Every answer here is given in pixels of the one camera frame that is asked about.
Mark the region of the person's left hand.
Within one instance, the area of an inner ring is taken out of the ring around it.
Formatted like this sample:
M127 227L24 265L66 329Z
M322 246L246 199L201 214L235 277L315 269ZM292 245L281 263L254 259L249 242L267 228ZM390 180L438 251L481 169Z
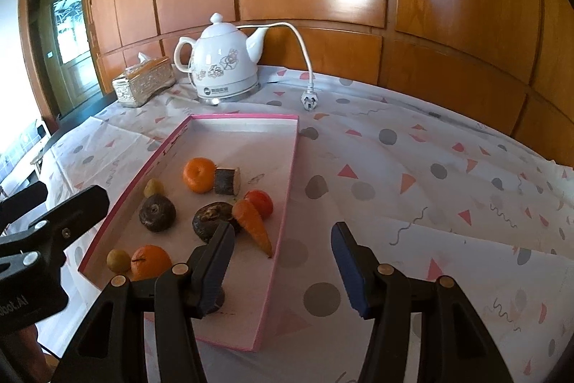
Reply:
M38 328L35 324L10 335L3 335L1 348L7 352L9 361L18 364L33 382L51 381L53 370L38 342Z

